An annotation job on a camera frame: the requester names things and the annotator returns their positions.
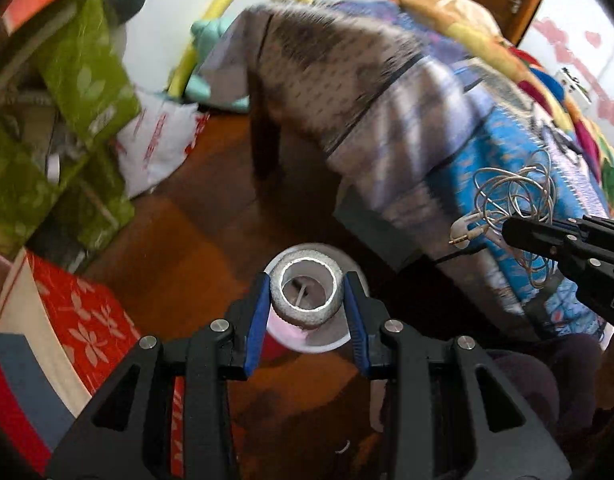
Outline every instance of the blanket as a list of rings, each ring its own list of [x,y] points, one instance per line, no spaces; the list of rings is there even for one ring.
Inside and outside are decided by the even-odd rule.
[[[587,153],[591,153],[590,166],[601,182],[610,214],[614,216],[614,149],[606,142],[600,128],[583,117],[569,94],[556,96],[545,85],[540,77],[542,67],[534,66],[535,59],[528,61],[524,53],[521,54],[507,40],[487,33],[478,23],[439,5],[439,0],[392,1],[413,15],[421,16],[436,32],[453,38],[468,52],[503,73],[530,95],[553,118],[557,127],[577,139]]]
[[[317,142],[365,205],[433,260],[451,251],[450,226],[472,208],[472,172],[517,170],[541,147],[552,159],[556,217],[606,216],[586,165],[555,140],[532,100],[490,63],[394,4],[252,7],[201,72],[225,102],[247,95],[247,74],[255,76],[274,118],[290,118]],[[537,291],[516,261],[478,242],[485,250],[440,268],[503,332],[526,340],[600,336],[603,321],[577,302],[574,283],[561,279],[536,305]]]

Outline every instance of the metal screw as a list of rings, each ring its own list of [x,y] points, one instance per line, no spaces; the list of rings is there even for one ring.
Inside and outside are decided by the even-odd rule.
[[[153,335],[143,336],[138,342],[138,344],[143,350],[149,350],[150,348],[154,348],[156,346],[156,343],[158,343],[158,339],[156,339]]]
[[[402,323],[397,319],[388,319],[385,321],[385,330],[396,334],[402,332]]]
[[[229,328],[229,321],[226,319],[214,319],[209,328],[214,332],[224,332]]]
[[[476,348],[476,342],[471,336],[461,335],[458,338],[458,346],[463,350],[473,350],[474,348]]]

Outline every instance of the green patterned paper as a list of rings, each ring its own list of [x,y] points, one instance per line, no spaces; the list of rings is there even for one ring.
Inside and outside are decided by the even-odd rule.
[[[100,251],[134,216],[125,183],[101,146],[61,195],[54,217],[90,251]]]
[[[0,124],[0,253],[13,259],[58,197],[30,156]]]
[[[33,62],[66,123],[92,148],[140,111],[140,102],[113,50],[102,0],[76,0],[79,11],[41,45]]]

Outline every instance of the plastic bag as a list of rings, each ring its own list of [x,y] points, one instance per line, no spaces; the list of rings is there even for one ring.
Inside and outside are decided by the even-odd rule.
[[[118,167],[133,198],[165,180],[187,158],[209,114],[136,90],[143,107],[116,136]]]

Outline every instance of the tangled cable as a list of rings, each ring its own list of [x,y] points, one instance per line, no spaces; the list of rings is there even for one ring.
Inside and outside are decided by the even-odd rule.
[[[555,263],[536,254],[509,247],[502,237],[502,224],[512,215],[551,224],[556,201],[556,185],[551,178],[551,157],[546,149],[533,152],[520,170],[480,168],[473,174],[476,188],[474,211],[463,217],[463,224],[475,223],[466,234],[453,237],[450,244],[460,244],[484,234],[499,247],[510,251],[527,272],[529,282],[541,288],[552,275]]]

